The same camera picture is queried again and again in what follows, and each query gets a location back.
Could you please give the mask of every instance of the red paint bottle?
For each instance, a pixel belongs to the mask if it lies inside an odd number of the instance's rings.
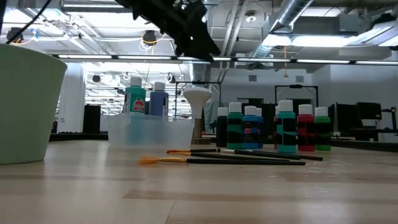
[[[297,149],[299,151],[315,151],[314,116],[312,105],[298,106],[297,117]]]
[[[277,126],[277,118],[276,116],[279,114],[279,106],[275,107],[275,116],[274,116],[274,149],[277,150],[277,143],[278,143],[278,134],[276,132]]]

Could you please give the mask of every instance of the white lamp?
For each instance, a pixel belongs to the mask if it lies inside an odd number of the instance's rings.
[[[192,144],[209,144],[209,139],[201,137],[201,111],[205,103],[210,99],[211,92],[203,87],[187,88],[183,92],[184,97],[191,105],[192,118],[195,119],[195,128],[193,130]]]

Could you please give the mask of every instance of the clear plastic container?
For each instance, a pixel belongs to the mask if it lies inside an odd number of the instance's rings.
[[[161,116],[117,114],[107,116],[110,147],[131,149],[189,149],[194,122]]]

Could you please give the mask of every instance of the white bottle cap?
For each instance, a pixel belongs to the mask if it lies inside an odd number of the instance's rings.
[[[130,86],[142,87],[142,78],[141,77],[131,77]]]
[[[242,113],[242,103],[240,102],[230,102],[229,103],[230,113]]]
[[[293,112],[293,101],[292,100],[281,100],[278,103],[279,112]]]
[[[262,117],[262,108],[257,108],[257,116]]]
[[[298,106],[299,115],[312,115],[312,105],[299,105]]]
[[[328,116],[328,110],[327,107],[315,108],[315,116]]]
[[[155,82],[154,90],[164,91],[166,84],[164,82]]]
[[[217,115],[218,116],[228,116],[228,108],[218,108]]]
[[[257,108],[255,106],[245,106],[244,107],[244,115],[245,116],[250,116],[250,115],[257,116]]]
[[[275,107],[275,116],[277,116],[279,114],[279,106]]]

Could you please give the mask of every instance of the computer monitor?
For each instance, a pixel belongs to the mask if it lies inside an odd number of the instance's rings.
[[[380,103],[361,103],[356,104],[360,119],[377,119],[381,120],[381,104]]]

